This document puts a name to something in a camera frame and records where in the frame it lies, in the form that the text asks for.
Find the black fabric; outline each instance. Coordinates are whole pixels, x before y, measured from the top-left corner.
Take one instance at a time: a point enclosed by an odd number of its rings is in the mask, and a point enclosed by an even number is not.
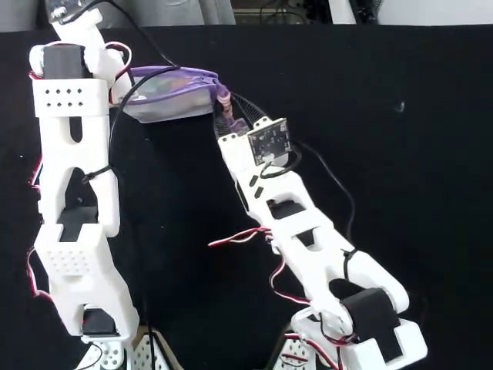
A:
[[[151,33],[173,60],[217,71],[272,117],[287,117],[292,137],[327,159],[356,200],[356,246],[411,297],[428,302],[422,316],[430,353],[410,368],[472,368],[481,361],[488,353],[481,328],[491,293],[491,26],[217,26]],[[28,52],[53,39],[50,32],[0,35],[3,368],[66,370],[85,351],[49,302],[31,298],[25,275],[25,253],[40,220],[28,185],[39,154]],[[106,39],[132,46],[135,66],[159,63],[137,34],[109,32]],[[146,126],[125,119],[114,165],[130,221],[138,226],[138,252],[149,261],[153,324],[183,366],[261,368],[297,307],[270,291],[267,278],[278,257],[261,238],[207,247],[255,225],[211,125],[210,116]],[[298,172],[317,206],[343,227],[346,198],[317,160],[305,156]],[[121,234],[110,244],[139,301],[128,223],[123,214]],[[301,294],[290,273],[279,285]]]

